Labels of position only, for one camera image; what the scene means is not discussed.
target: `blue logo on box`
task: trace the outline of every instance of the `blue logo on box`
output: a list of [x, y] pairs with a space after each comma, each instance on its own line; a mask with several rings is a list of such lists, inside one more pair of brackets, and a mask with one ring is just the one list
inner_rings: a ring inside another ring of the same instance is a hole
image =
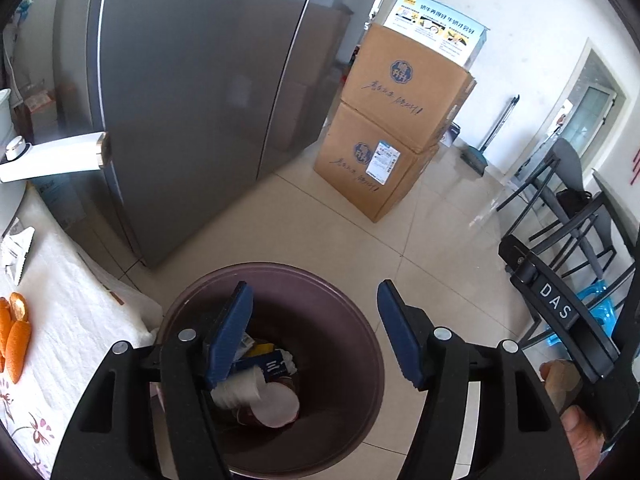
[[396, 83], [403, 85], [411, 81], [414, 76], [414, 69], [408, 62], [399, 59], [391, 65], [390, 76]]
[[373, 157], [373, 152], [367, 144], [359, 142], [353, 147], [353, 156], [360, 164], [369, 164], [371, 157]]

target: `blue gripper pad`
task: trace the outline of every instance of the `blue gripper pad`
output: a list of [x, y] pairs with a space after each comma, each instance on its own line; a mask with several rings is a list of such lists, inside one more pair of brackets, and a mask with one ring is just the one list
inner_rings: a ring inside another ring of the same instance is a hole
[[254, 292], [245, 282], [239, 282], [236, 290], [225, 305], [221, 315], [224, 319], [209, 344], [209, 365], [205, 373], [207, 386], [213, 389], [229, 375], [234, 355], [242, 334], [249, 324], [254, 311]]
[[391, 280], [378, 286], [378, 312], [404, 378], [425, 389], [423, 351], [433, 323], [420, 308], [404, 304]]

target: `gray refrigerator door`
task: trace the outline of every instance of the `gray refrigerator door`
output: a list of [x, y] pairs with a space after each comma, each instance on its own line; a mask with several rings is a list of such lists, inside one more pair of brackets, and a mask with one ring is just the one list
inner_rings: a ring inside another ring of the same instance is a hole
[[318, 139], [373, 1], [308, 0], [278, 87], [260, 177]]
[[305, 1], [101, 3], [98, 97], [148, 265], [255, 182]]

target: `purple trash bin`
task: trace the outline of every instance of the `purple trash bin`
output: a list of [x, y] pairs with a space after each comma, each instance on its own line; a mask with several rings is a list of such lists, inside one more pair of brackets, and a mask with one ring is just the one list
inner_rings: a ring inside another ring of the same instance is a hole
[[385, 379], [376, 336], [353, 302], [318, 276], [283, 264], [247, 263], [190, 285], [165, 316], [158, 341], [225, 302], [240, 280], [254, 290], [247, 332], [293, 354], [300, 417], [272, 430], [230, 424], [214, 413], [224, 460], [231, 471], [259, 479], [322, 471], [356, 449], [378, 416]]

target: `stacked cardboard box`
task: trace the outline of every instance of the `stacked cardboard box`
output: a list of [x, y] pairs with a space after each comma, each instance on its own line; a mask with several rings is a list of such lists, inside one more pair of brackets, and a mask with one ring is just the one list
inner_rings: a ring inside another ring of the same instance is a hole
[[316, 172], [377, 222], [418, 180], [475, 84], [436, 51], [372, 25]]

